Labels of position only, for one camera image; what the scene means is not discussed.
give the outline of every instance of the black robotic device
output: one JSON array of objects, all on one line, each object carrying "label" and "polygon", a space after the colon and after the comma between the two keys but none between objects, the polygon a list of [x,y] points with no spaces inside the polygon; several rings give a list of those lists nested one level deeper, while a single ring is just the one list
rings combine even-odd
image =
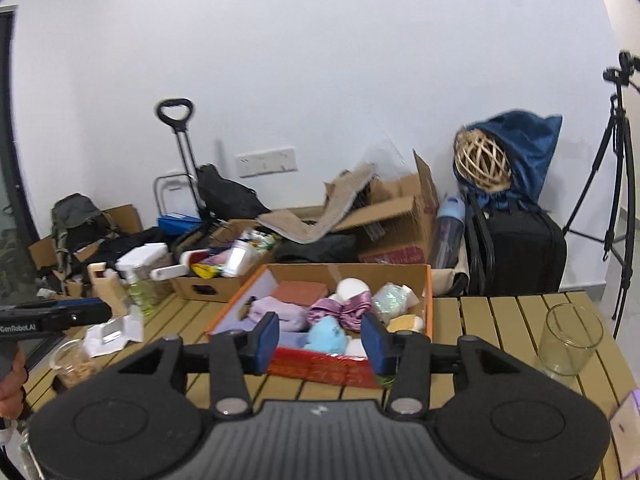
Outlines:
[{"label": "black robotic device", "polygon": [[[183,346],[165,338],[47,403],[30,444],[49,479],[591,480],[609,424],[588,399],[475,336],[455,346],[391,334],[373,314],[362,339],[375,400],[276,401],[253,413],[244,374],[265,372],[278,340],[266,316],[250,333]],[[209,373],[210,408],[185,397]],[[431,374],[455,395],[429,410]]]}]

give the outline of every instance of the grey floor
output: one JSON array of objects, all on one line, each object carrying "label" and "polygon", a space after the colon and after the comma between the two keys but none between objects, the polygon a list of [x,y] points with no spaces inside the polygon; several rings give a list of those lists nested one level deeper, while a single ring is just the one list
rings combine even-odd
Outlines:
[{"label": "grey floor", "polygon": [[[618,251],[623,252],[623,244],[617,245]],[[640,231],[636,230],[636,242],[634,246],[634,275],[631,279],[631,287],[626,297],[626,304],[620,332],[616,339],[622,353],[624,354],[629,367],[636,378],[636,383],[640,383]],[[609,321],[609,329],[613,332],[614,322],[610,320],[613,309],[616,305],[618,287],[620,286],[620,264],[615,258],[610,258],[609,269],[607,269],[607,286],[604,290],[602,300],[598,304],[606,319]]]}]

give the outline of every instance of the wooden slatted table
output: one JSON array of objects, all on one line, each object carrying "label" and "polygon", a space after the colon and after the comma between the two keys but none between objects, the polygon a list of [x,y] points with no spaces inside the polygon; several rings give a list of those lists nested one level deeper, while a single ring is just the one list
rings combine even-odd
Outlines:
[{"label": "wooden slatted table", "polygon": [[[537,344],[548,309],[558,303],[572,302],[592,308],[583,292],[522,296],[519,298],[439,298],[434,300],[433,339],[435,343],[455,344],[463,334],[482,337],[527,364],[536,361]],[[170,334],[179,334],[185,344],[203,342],[202,330],[224,304],[187,301],[169,297],[145,323],[145,340],[124,350],[98,358],[108,366],[131,355],[143,345]],[[80,331],[76,336],[83,336]],[[25,388],[27,399],[35,410],[52,399],[53,375],[46,365],[31,374]],[[384,402],[383,390],[341,387],[276,376],[246,376],[247,387],[259,406],[265,399],[378,399]],[[607,415],[616,409],[626,395],[636,387],[633,375],[622,357],[620,349],[607,333],[596,355],[587,364],[571,387],[589,397]],[[437,375],[431,383],[431,407],[442,406],[453,396],[453,380],[450,375]],[[205,375],[193,374],[188,380],[187,397],[196,406],[209,405],[209,383]],[[619,480],[620,472],[616,449],[609,447],[598,480]]]}]

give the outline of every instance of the black tripod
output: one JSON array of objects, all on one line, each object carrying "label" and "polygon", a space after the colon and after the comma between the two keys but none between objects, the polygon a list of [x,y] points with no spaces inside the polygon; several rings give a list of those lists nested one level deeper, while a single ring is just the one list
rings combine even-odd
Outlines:
[{"label": "black tripod", "polygon": [[[627,51],[620,51],[620,69],[607,68],[602,78],[604,81],[614,83],[616,85],[616,93],[610,98],[611,111],[609,115],[609,123],[602,136],[602,142],[596,154],[595,160],[591,167],[591,174],[587,179],[587,183],[584,185],[584,189],[575,205],[574,211],[569,216],[569,219],[562,229],[562,233],[572,233],[574,235],[594,240],[604,245],[604,256],[602,260],[606,260],[609,253],[612,253],[616,259],[622,265],[622,273],[620,275],[620,288],[618,289],[618,298],[616,299],[616,308],[613,313],[612,319],[616,320],[616,327],[613,331],[613,337],[618,335],[620,329],[620,322],[622,321],[622,313],[625,309],[626,294],[631,284],[631,275],[633,273],[632,261],[634,257],[634,241],[635,241],[635,220],[636,220],[636,177],[634,174],[634,154],[631,147],[631,128],[629,126],[629,119],[626,116],[626,110],[622,103],[622,89],[631,85],[636,91],[640,92],[638,86],[630,81],[631,76],[635,70],[640,70],[640,59],[632,56]],[[593,177],[600,169],[600,164],[604,158],[605,152],[609,141],[613,137],[613,152],[616,154],[616,183],[613,192],[613,204],[611,205],[611,216],[609,218],[609,227],[604,235],[604,239],[596,238],[586,233],[581,233],[572,230],[571,224],[574,221],[578,209],[584,201],[584,197],[587,195],[589,187],[593,181]],[[624,235],[614,237],[614,230],[616,227],[616,221],[618,219],[618,207],[620,203],[620,189],[622,188],[622,171],[623,163],[626,165],[626,232]],[[625,254],[624,257],[620,256],[620,253],[614,247],[615,243],[625,241]]]}]

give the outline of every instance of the tripod head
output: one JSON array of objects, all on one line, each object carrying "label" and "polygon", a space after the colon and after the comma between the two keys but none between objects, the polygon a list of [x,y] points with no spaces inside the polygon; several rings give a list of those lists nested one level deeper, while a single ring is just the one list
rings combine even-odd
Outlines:
[{"label": "tripod head", "polygon": [[636,70],[640,70],[640,57],[636,57],[628,50],[621,50],[618,54],[620,68],[609,67],[602,73],[604,81],[616,85],[629,86],[630,78]]}]

